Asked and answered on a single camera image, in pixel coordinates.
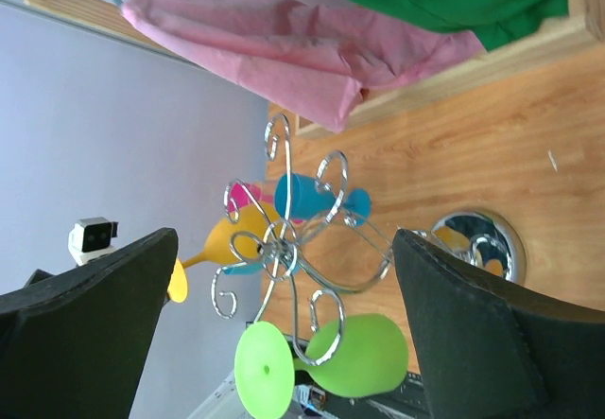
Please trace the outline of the magenta plastic wine glass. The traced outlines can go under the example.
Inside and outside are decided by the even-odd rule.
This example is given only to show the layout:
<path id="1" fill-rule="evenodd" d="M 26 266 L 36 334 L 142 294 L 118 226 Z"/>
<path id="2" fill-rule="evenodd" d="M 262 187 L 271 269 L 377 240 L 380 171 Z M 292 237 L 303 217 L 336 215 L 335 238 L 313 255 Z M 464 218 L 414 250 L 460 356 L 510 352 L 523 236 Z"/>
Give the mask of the magenta plastic wine glass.
<path id="1" fill-rule="evenodd" d="M 226 219 L 230 223 L 236 223 L 243 210 L 255 210 L 262 212 L 261 187 L 258 183 L 236 182 L 225 191 L 224 209 Z"/>

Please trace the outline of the clear wine glass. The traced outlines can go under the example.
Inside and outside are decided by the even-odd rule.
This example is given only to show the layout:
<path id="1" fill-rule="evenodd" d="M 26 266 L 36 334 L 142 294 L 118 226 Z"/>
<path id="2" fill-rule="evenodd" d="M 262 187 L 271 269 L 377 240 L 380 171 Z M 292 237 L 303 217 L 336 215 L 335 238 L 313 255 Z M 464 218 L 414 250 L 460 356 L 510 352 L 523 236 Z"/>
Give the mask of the clear wine glass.
<path id="1" fill-rule="evenodd" d="M 277 183 L 277 180 L 263 180 L 255 183 L 259 189 L 259 198 L 262 202 L 271 204 L 274 203 L 274 195 Z"/>

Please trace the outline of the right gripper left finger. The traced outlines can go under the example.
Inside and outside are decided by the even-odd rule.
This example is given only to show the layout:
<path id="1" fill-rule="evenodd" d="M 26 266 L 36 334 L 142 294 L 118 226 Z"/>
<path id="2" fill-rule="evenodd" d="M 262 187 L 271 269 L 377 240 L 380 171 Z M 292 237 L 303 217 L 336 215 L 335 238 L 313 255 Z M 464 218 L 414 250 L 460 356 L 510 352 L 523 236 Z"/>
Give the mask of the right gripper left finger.
<path id="1" fill-rule="evenodd" d="M 178 242 L 161 228 L 2 295 L 2 417 L 129 417 Z"/>

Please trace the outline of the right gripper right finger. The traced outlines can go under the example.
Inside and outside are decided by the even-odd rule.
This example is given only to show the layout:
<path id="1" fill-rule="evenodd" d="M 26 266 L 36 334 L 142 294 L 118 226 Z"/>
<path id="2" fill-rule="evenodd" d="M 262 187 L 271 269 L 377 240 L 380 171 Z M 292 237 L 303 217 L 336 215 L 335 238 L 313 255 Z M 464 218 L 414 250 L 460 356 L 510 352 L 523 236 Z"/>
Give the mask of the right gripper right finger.
<path id="1" fill-rule="evenodd" d="M 409 230 L 392 250 L 433 417 L 603 417 L 602 311 L 506 281 Z"/>

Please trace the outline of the blue wine glass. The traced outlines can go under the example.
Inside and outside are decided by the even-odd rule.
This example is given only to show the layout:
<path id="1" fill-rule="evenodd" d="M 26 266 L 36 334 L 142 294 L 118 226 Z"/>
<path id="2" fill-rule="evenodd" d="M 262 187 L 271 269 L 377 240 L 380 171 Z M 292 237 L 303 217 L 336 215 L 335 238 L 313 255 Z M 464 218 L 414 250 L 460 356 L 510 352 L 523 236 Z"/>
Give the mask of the blue wine glass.
<path id="1" fill-rule="evenodd" d="M 290 258 L 291 257 L 288 256 L 280 258 L 280 261 L 285 262 L 286 270 L 290 267 L 292 261 Z M 257 263 L 248 263 L 246 261 L 233 258 L 231 261 L 227 261 L 226 265 L 222 267 L 222 273 L 224 275 L 252 275 L 264 269 L 264 262 L 266 262 L 267 266 L 272 269 L 274 265 L 274 256 L 265 257 L 262 261 Z M 300 261 L 297 260 L 297 264 L 291 274 L 295 275 L 300 268 Z"/>
<path id="2" fill-rule="evenodd" d="M 316 214 L 329 211 L 336 202 L 333 192 L 319 192 L 315 186 L 315 179 L 305 175 L 293 174 L 291 193 L 287 193 L 287 175 L 283 175 L 277 182 L 273 195 L 274 206 L 278 214 L 285 216 L 286 200 L 291 198 L 290 218 L 292 220 L 309 220 Z M 371 198 L 363 188 L 352 189 L 344 200 L 342 208 L 359 215 L 356 225 L 365 222 L 371 214 Z"/>

